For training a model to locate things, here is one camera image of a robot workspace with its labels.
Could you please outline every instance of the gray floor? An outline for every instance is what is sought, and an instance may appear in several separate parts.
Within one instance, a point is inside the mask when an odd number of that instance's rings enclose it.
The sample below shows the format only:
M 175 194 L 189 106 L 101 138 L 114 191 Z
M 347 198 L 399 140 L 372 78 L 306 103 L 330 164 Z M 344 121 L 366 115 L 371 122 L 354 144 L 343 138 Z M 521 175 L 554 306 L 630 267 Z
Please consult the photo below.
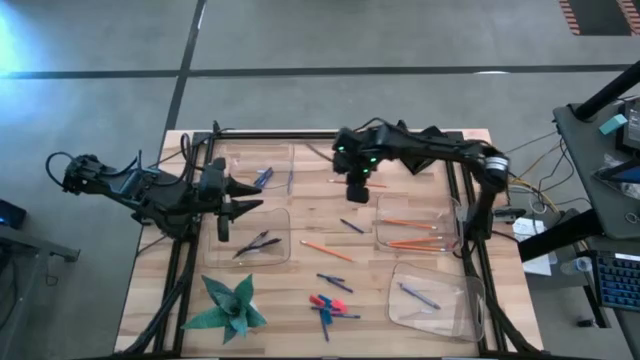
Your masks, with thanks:
M 177 69 L 195 4 L 0 2 L 0 39 L 7 40 L 0 43 L 0 71 Z M 200 29 L 192 64 L 198 69 L 640 59 L 640 37 L 571 35 L 554 0 L 209 0 Z M 584 100 L 616 75 L 190 79 L 176 128 L 208 129 L 214 119 L 244 129 L 336 128 L 381 116 L 404 119 L 412 127 L 489 128 L 494 143 L 507 150 L 553 131 L 554 107 Z M 118 165 L 142 149 L 147 162 L 153 162 L 175 83 L 0 80 L 0 198 L 29 211 L 28 232 L 82 249 L 76 264 L 52 260 L 51 273 L 60 276 L 60 283 L 39 291 L 23 358 L 111 352 L 140 233 L 123 207 L 101 197 L 63 194 L 44 173 L 46 156 L 57 150 L 95 153 Z M 513 153 L 513 171 L 523 171 L 557 141 L 552 137 Z M 537 182 L 548 174 L 558 155 L 528 179 Z M 63 166 L 56 162 L 57 174 Z M 563 164 L 558 171 L 555 179 L 569 168 Z M 576 176 L 549 195 L 564 201 L 583 196 L 583 190 Z M 588 314 L 580 291 L 534 289 L 532 297 L 547 350 L 630 358 L 615 321 L 610 330 L 585 332 L 573 326 L 576 317 Z M 589 341 L 579 347 L 573 342 L 585 338 Z

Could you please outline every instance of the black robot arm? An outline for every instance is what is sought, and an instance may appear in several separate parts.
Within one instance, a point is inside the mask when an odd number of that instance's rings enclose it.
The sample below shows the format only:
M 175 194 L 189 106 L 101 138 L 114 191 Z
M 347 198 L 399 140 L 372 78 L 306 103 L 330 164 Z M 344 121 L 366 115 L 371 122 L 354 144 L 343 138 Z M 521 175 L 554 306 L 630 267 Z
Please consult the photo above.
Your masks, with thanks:
M 182 176 L 142 168 L 140 157 L 138 154 L 134 162 L 120 171 L 101 163 L 95 155 L 72 158 L 65 170 L 63 191 L 104 195 L 132 209 L 131 217 L 141 224 L 150 219 L 167 236 L 187 241 L 197 238 L 195 224 L 199 214 L 218 216 L 218 239 L 226 242 L 229 221 L 262 204 L 262 200 L 226 201 L 227 195 L 235 198 L 259 194 L 261 190 L 225 177 L 224 158 L 201 168 L 200 181 L 191 184 Z
M 425 159 L 462 163 L 480 184 L 480 198 L 469 209 L 465 236 L 490 238 L 491 207 L 496 194 L 507 187 L 509 159 L 485 141 L 412 134 L 403 125 L 383 122 L 362 131 L 340 129 L 332 148 L 333 170 L 347 175 L 347 199 L 369 201 L 366 181 L 383 160 L 400 159 L 405 164 Z

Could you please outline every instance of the orange pencil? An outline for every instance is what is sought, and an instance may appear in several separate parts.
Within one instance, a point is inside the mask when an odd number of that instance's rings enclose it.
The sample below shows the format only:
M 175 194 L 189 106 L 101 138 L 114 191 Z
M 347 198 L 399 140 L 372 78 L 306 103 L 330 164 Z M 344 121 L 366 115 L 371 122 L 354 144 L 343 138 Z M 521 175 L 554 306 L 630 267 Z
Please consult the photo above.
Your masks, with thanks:
M 415 227 L 418 227 L 418 228 L 429 229 L 429 230 L 436 230 L 437 229 L 437 227 L 435 227 L 433 225 L 423 225 L 423 224 L 414 223 L 414 222 L 411 222 L 411 221 L 404 221 L 404 220 L 382 219 L 382 222 L 386 222 L 386 223 L 389 223 L 389 224 L 396 224 L 396 225 L 415 226 Z
M 334 184 L 346 184 L 347 182 L 344 180 L 333 180 L 333 179 L 329 179 L 327 180 L 327 182 L 330 183 L 334 183 Z M 376 184 L 376 183 L 371 183 L 371 182 L 367 182 L 366 186 L 370 186 L 370 187 L 382 187 L 382 188 L 387 188 L 387 185 L 382 185 L 382 184 Z
M 438 240 L 442 240 L 442 236 L 431 236 L 431 237 L 426 237 L 426 238 L 415 238 L 415 239 L 407 239 L 407 240 L 396 240 L 396 241 L 389 241 L 389 244 L 395 244 L 395 245 L 406 245 L 406 244 L 410 244 L 410 243 L 419 243 L 419 242 L 434 242 L 434 241 L 438 241 Z
M 397 245 L 393 243 L 387 243 L 387 245 L 392 248 L 407 249 L 407 250 L 438 251 L 438 252 L 447 251 L 447 249 L 445 248 L 439 248 L 435 246 L 411 246 L 411 245 Z
M 309 246 L 309 247 L 312 247 L 312 248 L 314 248 L 314 249 L 316 249 L 316 250 L 320 250 L 320 251 L 325 252 L 325 253 L 327 253 L 327 254 L 330 254 L 330 255 L 333 255 L 333 256 L 337 256 L 337 257 L 339 257 L 339 258 L 341 258 L 341 259 L 344 259 L 344 260 L 347 260 L 347 261 L 353 261 L 353 259 L 352 259 L 352 258 L 350 258 L 350 257 L 348 257 L 348 256 L 346 256 L 346 255 L 342 255 L 342 254 L 340 254 L 340 253 L 338 253 L 338 252 L 335 252 L 335 251 L 333 251 L 333 250 L 329 250 L 329 249 L 327 249 L 327 248 L 326 248 L 326 247 L 324 247 L 324 246 L 320 246 L 320 245 L 312 244 L 312 243 L 310 243 L 310 242 L 306 242 L 306 241 L 303 241 L 303 240 L 300 240 L 300 243 L 301 243 L 302 245 L 307 245 L 307 246 Z

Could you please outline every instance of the hazard stripe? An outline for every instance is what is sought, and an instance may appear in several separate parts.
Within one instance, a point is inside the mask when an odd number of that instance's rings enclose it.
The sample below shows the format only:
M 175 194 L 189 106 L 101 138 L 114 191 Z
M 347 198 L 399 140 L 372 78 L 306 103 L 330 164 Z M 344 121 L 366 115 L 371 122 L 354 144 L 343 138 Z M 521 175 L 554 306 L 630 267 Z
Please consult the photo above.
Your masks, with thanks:
M 640 14 L 638 14 L 636 6 L 631 2 L 631 0 L 617 0 L 617 2 L 625 19 L 627 19 L 629 27 L 631 28 L 631 34 L 640 35 Z
M 571 8 L 571 4 L 569 4 L 568 0 L 560 0 L 560 9 L 562 9 L 562 14 L 567 20 L 567 25 L 569 25 L 571 33 L 573 35 L 580 35 L 580 26 L 578 25 L 578 21 L 576 20 L 576 16 L 574 15 L 573 9 Z

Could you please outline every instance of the clear plastic tray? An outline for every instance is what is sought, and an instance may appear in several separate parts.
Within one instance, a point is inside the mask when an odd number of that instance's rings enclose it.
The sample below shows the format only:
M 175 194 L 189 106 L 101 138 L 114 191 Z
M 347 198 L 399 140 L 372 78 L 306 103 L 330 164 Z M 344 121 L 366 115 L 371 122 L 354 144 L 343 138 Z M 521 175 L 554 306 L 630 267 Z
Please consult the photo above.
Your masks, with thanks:
M 215 217 L 207 216 L 204 222 L 208 248 L 204 253 L 204 265 L 211 268 L 277 265 L 291 256 L 291 225 L 289 212 L 279 208 L 271 211 L 251 211 L 229 224 L 229 242 L 218 241 Z M 279 243 L 246 252 L 235 259 L 236 252 L 247 246 L 261 232 L 269 231 L 260 243 L 282 239 Z
M 448 196 L 436 198 L 406 197 L 383 194 L 378 197 L 376 207 L 376 247 L 381 251 L 437 253 L 460 249 L 462 220 L 466 211 Z M 416 224 L 434 226 L 425 229 Z M 390 246 L 392 242 L 404 241 Z M 426 247 L 418 250 L 413 247 Z
M 225 141 L 216 148 L 216 157 L 227 160 L 227 170 L 237 181 L 252 185 L 268 168 L 273 169 L 262 193 L 245 196 L 242 199 L 265 197 L 286 197 L 291 194 L 293 181 L 294 147 L 291 143 L 244 142 L 243 140 Z
M 440 309 L 410 295 L 398 283 L 416 290 Z M 484 336 L 484 298 L 484 285 L 478 278 L 399 263 L 389 286 L 388 315 L 399 325 L 475 342 Z

